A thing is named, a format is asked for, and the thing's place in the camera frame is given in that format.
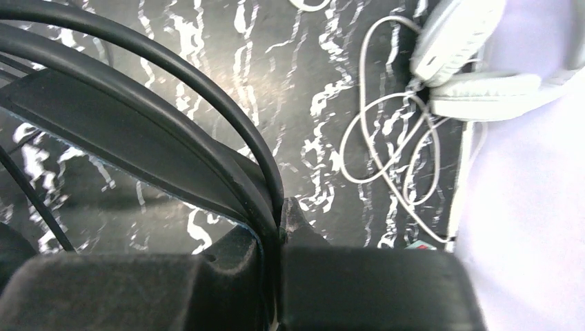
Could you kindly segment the black blue headphones with cable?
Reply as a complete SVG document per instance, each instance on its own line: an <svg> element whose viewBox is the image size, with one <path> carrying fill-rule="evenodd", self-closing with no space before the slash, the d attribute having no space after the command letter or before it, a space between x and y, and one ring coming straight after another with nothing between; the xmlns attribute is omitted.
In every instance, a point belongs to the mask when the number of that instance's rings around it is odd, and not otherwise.
<svg viewBox="0 0 585 331"><path fill-rule="evenodd" d="M250 160L217 142L158 94L114 68L41 35L29 21L89 34L154 63L212 105L250 148ZM233 219L255 235L262 277L277 287L283 181L261 133L212 79L165 46L116 21L50 1L1 2L1 51L43 65L18 86L37 83L54 106L11 103L16 117L165 193ZM56 90L61 90L58 97Z"/></svg>

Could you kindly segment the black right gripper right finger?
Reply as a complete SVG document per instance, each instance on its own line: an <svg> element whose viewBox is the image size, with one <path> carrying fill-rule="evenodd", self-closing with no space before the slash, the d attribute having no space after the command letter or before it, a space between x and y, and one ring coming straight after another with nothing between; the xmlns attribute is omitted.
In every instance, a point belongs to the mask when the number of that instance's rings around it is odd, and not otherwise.
<svg viewBox="0 0 585 331"><path fill-rule="evenodd" d="M299 202L281 209L281 330L485 330L462 263L447 252L331 245Z"/></svg>

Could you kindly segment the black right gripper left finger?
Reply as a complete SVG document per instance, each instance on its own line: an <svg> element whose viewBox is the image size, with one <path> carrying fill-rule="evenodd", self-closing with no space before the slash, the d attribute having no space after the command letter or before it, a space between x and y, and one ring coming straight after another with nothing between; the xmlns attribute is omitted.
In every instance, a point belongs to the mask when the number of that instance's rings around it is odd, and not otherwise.
<svg viewBox="0 0 585 331"><path fill-rule="evenodd" d="M1 227L2 330L265 330L260 249L234 228L191 254L40 255Z"/></svg>

